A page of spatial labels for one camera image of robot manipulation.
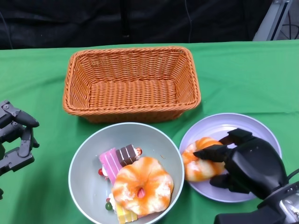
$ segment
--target orange wicker basket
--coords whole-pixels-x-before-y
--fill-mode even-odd
[[[63,108],[92,123],[161,122],[199,103],[194,61],[183,47],[83,50],[69,62]]]

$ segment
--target cable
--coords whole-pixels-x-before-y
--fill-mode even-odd
[[[295,25],[295,24],[291,24],[290,26],[293,26],[293,27],[296,27],[297,29],[298,29],[298,32],[297,32],[297,34],[296,34],[296,36],[295,36],[295,38],[294,38],[294,40],[296,40],[297,39],[297,37],[299,36],[299,26],[298,25]],[[280,31],[287,39],[289,39],[290,40],[290,38],[281,30]]]
[[[297,173],[299,173],[299,169],[296,169],[294,172],[292,172],[290,175],[288,175],[288,181],[295,176]]]
[[[188,43],[190,43],[191,32],[192,32],[192,20],[191,20],[191,17],[190,17],[190,15],[189,15],[189,12],[188,12],[187,0],[185,0],[185,8],[186,8],[187,16],[188,16],[189,23],[190,23],[190,31],[189,31],[189,38],[188,38]]]
[[[285,33],[284,32],[282,32],[282,31],[280,31],[282,34],[283,34],[283,36],[285,36],[288,40],[290,39],[287,35],[285,35]]]
[[[291,16],[290,16],[290,11],[288,11],[288,17],[289,17],[289,32],[290,32],[290,40],[292,39],[292,26],[291,26]]]
[[[0,12],[0,17],[2,18],[2,21],[3,21],[3,23],[4,23],[4,27],[5,27],[5,30],[6,30],[7,37],[8,37],[8,41],[9,41],[10,48],[11,48],[11,49],[14,49],[14,48],[13,48],[13,45],[11,44],[10,34],[9,34],[9,31],[8,31],[8,28],[7,28],[5,19],[4,19],[4,17],[3,17],[3,15],[2,15],[1,12]]]

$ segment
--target basket rim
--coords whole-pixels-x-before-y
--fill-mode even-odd
[[[102,107],[75,107],[70,104],[71,81],[74,72],[74,61],[82,55],[94,53],[115,53],[119,52],[134,52],[148,50],[174,50],[183,51],[187,57],[189,66],[191,67],[190,77],[192,78],[192,92],[194,100],[179,104],[144,104],[144,105],[129,105],[129,106],[102,106]],[[199,105],[201,94],[199,90],[199,82],[195,69],[193,56],[189,49],[182,46],[161,46],[161,47],[137,47],[137,48],[113,48],[113,49],[87,49],[75,52],[70,60],[65,79],[64,94],[63,94],[63,109],[72,115],[104,115],[104,114],[122,114],[122,113],[137,113],[137,112],[163,112],[163,111],[185,111],[193,109]]]

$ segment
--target green table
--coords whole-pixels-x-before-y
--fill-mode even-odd
[[[201,105],[175,121],[153,126],[179,146],[185,132],[208,115],[246,114],[274,132],[287,172],[299,168],[299,41],[183,46],[191,50],[195,60]],[[0,100],[9,99],[41,124],[35,130],[41,144],[33,150],[36,161],[0,178],[0,188],[5,192],[0,201],[2,224],[90,223],[73,203],[67,177],[78,147],[104,125],[89,124],[62,109],[68,60],[77,50],[0,51]],[[4,146],[10,150],[19,143]],[[219,213],[253,211],[258,203],[258,199],[235,204],[215,202],[186,183],[178,202],[160,223],[211,224]]]

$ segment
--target chocolate cake slice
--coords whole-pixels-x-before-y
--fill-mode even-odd
[[[133,145],[128,145],[116,150],[116,155],[120,164],[124,167],[130,165],[137,160]]]

